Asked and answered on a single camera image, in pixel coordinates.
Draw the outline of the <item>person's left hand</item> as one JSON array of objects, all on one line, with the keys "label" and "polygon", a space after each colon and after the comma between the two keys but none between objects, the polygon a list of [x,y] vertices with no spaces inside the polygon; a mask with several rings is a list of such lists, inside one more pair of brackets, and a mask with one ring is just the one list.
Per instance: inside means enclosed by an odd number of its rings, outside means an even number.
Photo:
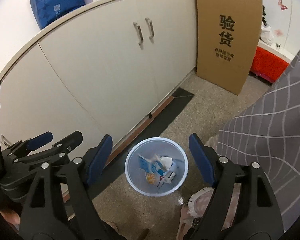
[{"label": "person's left hand", "polygon": [[2,209],[0,210],[1,215],[3,218],[12,225],[19,225],[20,224],[20,216],[11,209]]}]

